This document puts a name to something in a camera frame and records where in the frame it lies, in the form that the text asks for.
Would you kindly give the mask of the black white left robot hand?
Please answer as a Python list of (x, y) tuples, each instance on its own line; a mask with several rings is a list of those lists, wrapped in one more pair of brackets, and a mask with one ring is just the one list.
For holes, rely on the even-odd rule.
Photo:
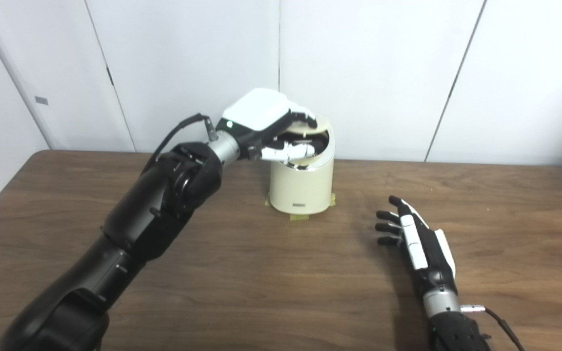
[(241, 159), (290, 162), (318, 156), (319, 140), (281, 137), (295, 122), (317, 129), (314, 113), (278, 91), (257, 88), (223, 111), (216, 125), (218, 139), (209, 142), (223, 165)]

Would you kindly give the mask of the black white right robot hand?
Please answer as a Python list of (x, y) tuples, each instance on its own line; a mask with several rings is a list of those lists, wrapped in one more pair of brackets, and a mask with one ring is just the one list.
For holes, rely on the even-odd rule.
[(384, 233), (377, 239), (377, 244), (396, 245), (402, 249), (403, 257), (408, 258), (411, 265), (417, 297), (422, 298), (433, 290), (457, 294), (456, 266), (444, 231), (431, 229), (406, 200), (391, 195), (388, 202), (397, 211), (377, 211), (376, 216), (381, 222), (375, 224), (375, 229)]

